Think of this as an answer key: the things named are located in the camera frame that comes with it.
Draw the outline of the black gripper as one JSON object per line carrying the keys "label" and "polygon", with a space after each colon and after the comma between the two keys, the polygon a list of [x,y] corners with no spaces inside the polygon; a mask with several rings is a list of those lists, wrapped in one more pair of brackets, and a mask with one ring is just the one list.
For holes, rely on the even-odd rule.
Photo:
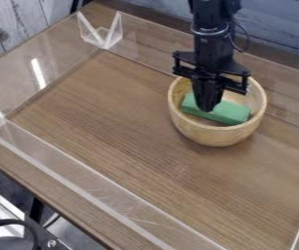
{"label": "black gripper", "polygon": [[230,90],[246,95],[248,89],[250,69],[235,61],[235,28],[192,28],[195,48],[192,51],[175,51],[172,57],[174,73],[192,81],[198,107],[212,111],[220,103],[223,92]]}

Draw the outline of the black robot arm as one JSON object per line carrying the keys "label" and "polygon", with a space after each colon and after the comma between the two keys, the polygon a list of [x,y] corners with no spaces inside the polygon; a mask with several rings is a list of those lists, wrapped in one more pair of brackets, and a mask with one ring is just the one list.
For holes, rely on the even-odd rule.
{"label": "black robot arm", "polygon": [[194,50],[175,51],[174,73],[192,81],[198,107],[211,112],[226,90],[246,95],[251,70],[235,61],[235,14],[240,0],[188,0],[194,20]]}

